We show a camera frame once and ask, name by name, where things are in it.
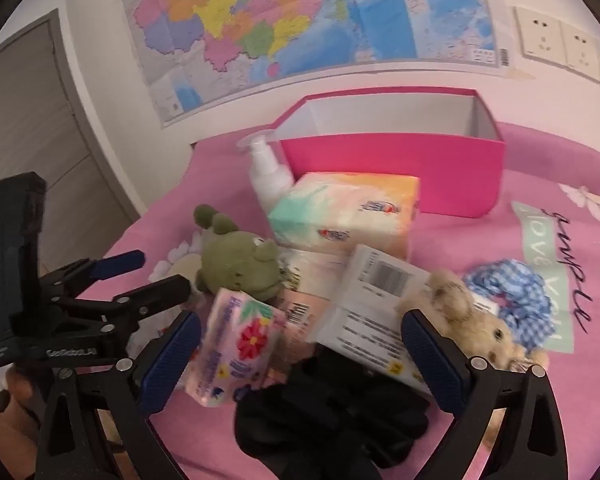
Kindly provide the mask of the person's left hand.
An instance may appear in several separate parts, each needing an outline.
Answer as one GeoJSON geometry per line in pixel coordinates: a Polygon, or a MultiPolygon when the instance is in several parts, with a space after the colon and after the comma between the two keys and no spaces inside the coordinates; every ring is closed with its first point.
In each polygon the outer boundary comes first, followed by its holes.
{"type": "Polygon", "coordinates": [[[15,366],[9,367],[5,380],[6,389],[0,392],[0,421],[30,440],[38,440],[41,422],[34,410],[33,382],[15,366]]]}

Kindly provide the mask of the left forearm orange sleeve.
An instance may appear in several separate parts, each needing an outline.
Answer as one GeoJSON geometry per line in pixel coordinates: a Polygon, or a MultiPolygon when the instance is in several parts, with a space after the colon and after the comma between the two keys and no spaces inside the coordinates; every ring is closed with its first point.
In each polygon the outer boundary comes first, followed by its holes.
{"type": "Polygon", "coordinates": [[[36,444],[1,418],[0,460],[14,479],[27,479],[35,471],[36,444]]]}

